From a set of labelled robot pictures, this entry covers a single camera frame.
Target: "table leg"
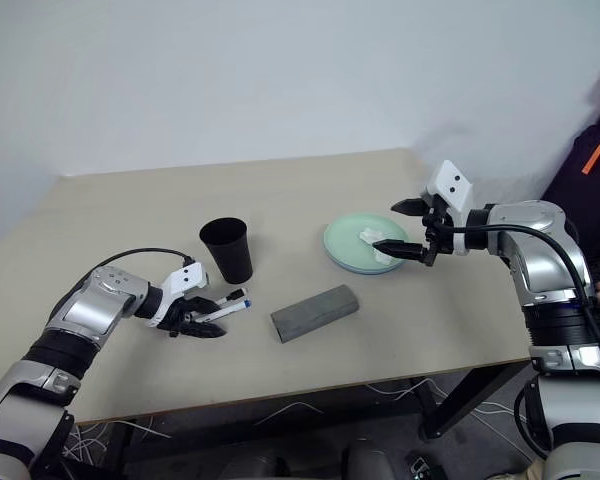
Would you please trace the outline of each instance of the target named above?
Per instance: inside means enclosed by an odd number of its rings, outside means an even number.
[[[425,416],[420,426],[421,437],[434,439],[442,436],[528,363],[529,361],[525,360],[471,370],[449,396],[432,413]]]
[[[418,385],[427,377],[413,377],[410,378],[411,386]],[[429,388],[429,384],[427,382],[422,383],[419,387],[413,391],[416,398],[420,400],[420,405],[422,406],[422,416],[427,418],[431,415],[437,408],[436,400],[433,397],[433,393],[431,393],[431,388]]]
[[[124,453],[131,443],[133,427],[124,423],[114,423],[109,436],[107,453],[102,460],[102,468],[110,472],[122,474],[124,472]]]

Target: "orange strap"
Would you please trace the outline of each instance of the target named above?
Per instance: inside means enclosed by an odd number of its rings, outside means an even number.
[[[589,175],[589,172],[598,161],[598,158],[600,158],[600,145],[598,145],[598,147],[593,151],[593,154],[591,155],[589,161],[585,164],[585,166],[582,167],[582,173],[584,173],[585,175]]]

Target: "white wall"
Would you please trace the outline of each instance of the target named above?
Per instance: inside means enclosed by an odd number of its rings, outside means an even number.
[[[600,0],[0,0],[0,236],[58,174],[397,146],[536,196],[599,110]]]

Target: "black cable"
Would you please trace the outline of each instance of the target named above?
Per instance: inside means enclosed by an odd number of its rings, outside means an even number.
[[[134,255],[136,253],[146,253],[146,252],[170,253],[172,255],[177,255],[179,257],[182,257],[183,258],[183,262],[182,262],[183,267],[186,267],[187,265],[191,265],[194,262],[193,257],[191,257],[190,255],[179,252],[178,250],[171,250],[170,248],[160,248],[160,247],[134,248],[132,250],[125,250],[124,252],[116,253],[115,255],[112,255],[109,258],[104,259],[103,261],[98,263],[95,267],[89,269],[89,271],[87,273],[85,273],[80,278],[80,280],[78,280],[76,282],[76,284],[73,287],[71,287],[71,290],[69,290],[67,293],[65,293],[62,296],[62,298],[60,300],[58,300],[58,302],[54,305],[53,309],[51,310],[51,313],[49,314],[49,320],[51,320],[53,318],[53,316],[56,313],[58,313],[58,310],[60,310],[60,307],[62,305],[64,305],[64,303],[67,300],[69,300],[69,298],[71,298],[71,295],[73,295],[78,290],[80,290],[80,288],[82,288],[82,284],[85,282],[85,280],[87,280],[87,278],[89,278],[89,275],[91,275],[91,272],[93,272],[96,268],[103,267],[103,266],[113,262],[114,260],[117,260],[122,257],[126,257],[128,255]]]
[[[582,285],[582,281],[580,279],[580,274],[576,269],[576,266],[573,264],[571,257],[569,254],[562,248],[556,240],[552,237],[543,233],[535,228],[524,227],[522,225],[511,225],[511,224],[497,224],[497,225],[476,225],[473,227],[451,227],[449,225],[444,225],[442,223],[436,223],[434,225],[436,228],[440,230],[447,230],[452,233],[475,233],[475,232],[501,232],[501,231],[509,231],[509,232],[519,232],[526,233],[527,235],[531,235],[539,238],[546,244],[548,244],[555,252],[558,254],[564,266],[566,267],[569,275],[571,276],[571,281],[573,282],[573,286],[576,290],[576,296],[580,305],[582,306],[582,311],[584,313],[584,317],[587,321],[587,325],[593,333],[598,345],[600,346],[600,326],[596,322],[595,318],[593,318],[593,314],[591,313],[591,303],[589,301],[589,297],[584,290],[584,286]]]
[[[529,436],[527,430],[522,425],[522,419],[520,418],[520,405],[522,404],[522,399],[524,398],[524,387],[520,390],[520,393],[516,396],[515,402],[513,402],[513,419],[516,421],[516,427],[518,427],[518,432],[520,432],[520,436],[527,442],[529,448],[533,450],[536,455],[545,460],[547,458],[547,454],[542,450],[536,442]]]

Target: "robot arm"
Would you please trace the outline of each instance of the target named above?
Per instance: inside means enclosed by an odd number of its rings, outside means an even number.
[[[504,261],[538,372],[516,399],[518,413],[523,399],[527,412],[529,433],[518,420],[521,434],[540,456],[551,452],[545,479],[590,472],[600,478],[600,314],[584,256],[557,205],[526,201],[475,209],[472,188],[445,161],[421,198],[392,208],[423,218],[428,245],[384,240],[374,246],[428,266],[439,253],[482,249]]]
[[[206,284],[197,262],[171,273],[160,288],[113,266],[94,269],[0,380],[0,479],[37,476],[57,458],[73,426],[64,407],[120,319],[135,315],[170,333],[190,333],[183,331],[186,312],[219,309],[200,297],[184,299]],[[214,327],[220,328],[204,325],[207,335],[198,336],[224,334]]]

